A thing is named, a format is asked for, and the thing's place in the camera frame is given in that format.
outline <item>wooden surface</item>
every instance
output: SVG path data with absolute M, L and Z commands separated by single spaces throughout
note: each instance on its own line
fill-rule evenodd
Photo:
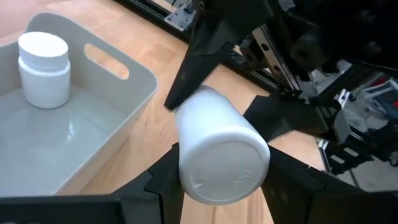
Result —
M 2 0 L 0 1 L 0 43 L 16 40 L 36 13 L 53 11 L 79 22 L 105 41 L 153 71 L 159 89 L 134 128 L 131 137 L 82 191 L 106 194 L 135 178 L 177 142 L 174 116 L 163 102 L 180 66 L 187 46 L 162 29 L 111 0 Z M 99 63 L 124 75 L 122 67 L 97 55 Z M 256 95 L 267 93 L 244 78 L 219 66 L 206 84 L 226 95 L 243 112 Z M 312 137 L 290 133 L 272 146 L 310 164 L 323 168 Z M 272 223 L 260 190 L 238 203 L 212 207 L 185 197 L 182 223 Z

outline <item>black metal frame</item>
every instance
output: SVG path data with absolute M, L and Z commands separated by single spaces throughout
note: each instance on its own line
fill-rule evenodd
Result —
M 170 12 L 164 9 L 162 6 L 154 3 L 151 0 L 114 1 L 122 4 L 126 8 L 137 13 L 148 21 L 151 21 L 163 30 L 175 36 L 176 38 L 184 41 L 187 44 L 189 43 L 190 30 L 185 30 L 181 32 L 166 23 L 164 21 L 164 18 L 168 16 Z M 253 71 L 246 69 L 246 67 L 244 66 L 244 62 L 245 59 L 240 54 L 236 52 L 231 52 L 230 57 L 224 58 L 222 64 L 270 93 L 277 90 L 276 82 L 269 72 L 265 70 Z M 324 161 L 326 170 L 333 174 L 342 174 L 343 172 L 355 168 L 365 161 L 372 160 L 371 155 L 379 155 L 377 147 L 374 145 L 367 132 L 359 129 L 353 124 L 350 125 L 350 128 L 351 133 L 344 146 L 336 147 L 335 145 L 330 144 L 328 145 L 326 151 L 320 149 L 322 160 Z M 336 163 L 333 159 L 330 159 L 330 156 L 333 155 L 330 152 L 337 152 L 340 150 L 341 147 L 348 147 L 354 151 L 360 152 L 360 154 L 364 156 L 362 157 L 362 159 L 355 159 L 352 162 L 347 162 L 345 164 Z M 384 161 L 388 160 L 388 158 L 383 155 L 378 156 L 378 158 Z

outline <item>black plastic part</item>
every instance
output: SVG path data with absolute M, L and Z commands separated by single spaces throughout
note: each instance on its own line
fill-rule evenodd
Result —
M 390 157 L 393 152 L 398 151 L 398 121 L 389 121 L 384 127 L 377 130 L 370 130 L 369 135 L 372 137 L 375 145 L 379 149 L 381 156 Z
M 335 175 L 343 174 L 366 161 L 373 161 L 370 153 L 359 151 L 358 149 L 355 150 L 355 147 L 352 149 L 345 144 L 329 142 L 326 149 L 321 149 L 321 152 L 327 158 L 328 172 Z
M 273 147 L 269 149 L 271 163 L 261 189 L 272 219 L 275 224 L 304 224 L 313 193 L 323 184 L 308 175 L 308 165 Z
M 263 131 L 266 141 L 283 132 L 297 130 L 317 138 L 343 143 L 348 137 L 349 126 L 342 116 L 340 104 L 332 101 L 328 105 L 317 106 L 305 103 L 299 94 L 256 96 L 245 116 L 255 119 L 252 125 Z
M 184 32 L 180 32 L 174 27 L 170 26 L 168 23 L 164 22 L 164 17 L 167 16 L 170 12 L 159 6 L 158 4 L 152 2 L 151 0 L 114 0 L 119 2 L 123 6 L 128 9 L 138 13 L 148 21 L 153 22 L 163 30 L 166 30 L 170 34 L 174 35 L 176 38 L 184 41 L 185 43 L 189 43 L 190 39 L 190 30 L 186 30 Z M 322 16 L 323 12 L 318 12 L 315 16 Z M 307 17 L 303 17 L 299 13 L 291 10 L 287 12 L 285 21 L 288 24 L 290 29 L 295 29 L 297 33 L 300 30 L 310 30 L 318 28 L 319 25 L 311 22 L 311 19 Z M 245 59 L 236 52 L 230 52 L 230 56 L 226 57 L 222 60 L 222 64 L 241 75 L 242 77 L 248 79 L 250 82 L 253 82 L 257 86 L 267 90 L 270 93 L 277 92 L 277 85 L 275 79 L 272 75 L 264 70 L 253 71 L 247 67 L 247 63 L 245 63 Z M 284 127 L 285 130 L 280 130 L 282 133 L 285 133 L 289 130 L 289 127 Z M 378 153 L 377 147 L 374 145 L 372 139 L 369 137 L 367 132 L 359 129 L 357 126 L 350 124 L 350 135 L 346 140 L 347 147 L 350 147 L 352 150 L 359 152 L 371 152 L 375 153 L 376 157 L 382 160 L 388 160 L 388 158 L 382 157 Z M 330 167 L 328 158 L 324 151 L 321 150 L 321 155 L 323 155 L 322 159 L 325 163 L 327 170 L 332 170 Z
M 184 191 L 178 175 L 179 145 L 175 143 L 162 160 L 148 171 L 154 176 L 146 185 L 160 198 L 162 224 L 180 223 Z
M 124 223 L 110 196 L 0 198 L 0 223 Z
M 164 104 L 169 110 L 180 106 L 235 45 L 272 15 L 262 0 L 193 1 L 193 5 L 197 14 L 189 47 Z
M 259 101 L 244 117 L 264 139 L 269 130 L 257 125 Z M 261 185 L 275 224 L 396 223 L 397 192 L 368 193 L 269 146 L 271 161 Z
M 290 48 L 292 58 L 306 71 L 320 68 L 329 60 L 327 50 L 321 44 L 318 29 L 303 34 Z
M 109 195 L 0 198 L 0 223 L 177 224 L 184 191 L 178 144 L 148 170 Z
M 328 10 L 323 16 L 328 23 L 324 25 L 331 37 L 339 40 L 341 55 L 351 63 L 362 64 L 397 77 L 397 33 L 391 32 L 397 29 L 397 2 L 329 2 L 323 7 L 323 10 Z

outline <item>metal bracket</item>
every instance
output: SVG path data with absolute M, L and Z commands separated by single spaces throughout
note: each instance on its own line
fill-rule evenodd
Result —
M 252 32 L 252 35 L 260 45 L 263 54 L 266 56 L 269 68 L 274 75 L 274 78 L 282 81 L 284 85 L 289 87 L 291 90 L 300 90 L 299 84 L 291 74 L 283 57 L 279 55 L 276 45 L 271 39 L 267 26 L 264 24 L 258 27 Z
M 188 1 L 165 17 L 164 21 L 179 31 L 184 31 L 190 27 L 195 14 L 192 2 Z
M 339 95 L 336 96 L 336 100 L 339 102 L 341 105 L 341 109 L 344 108 L 345 104 L 347 103 L 348 97 L 349 97 L 350 92 L 343 89 Z M 325 150 L 328 147 L 329 142 L 324 139 L 317 139 L 318 143 L 318 148 Z

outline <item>bin handle cutout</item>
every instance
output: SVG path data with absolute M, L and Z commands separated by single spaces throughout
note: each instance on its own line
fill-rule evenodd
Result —
M 116 60 L 110 54 L 101 50 L 93 44 L 85 44 L 84 52 L 86 57 L 103 69 L 109 71 L 114 76 L 127 80 L 129 78 L 129 69 L 119 60 Z

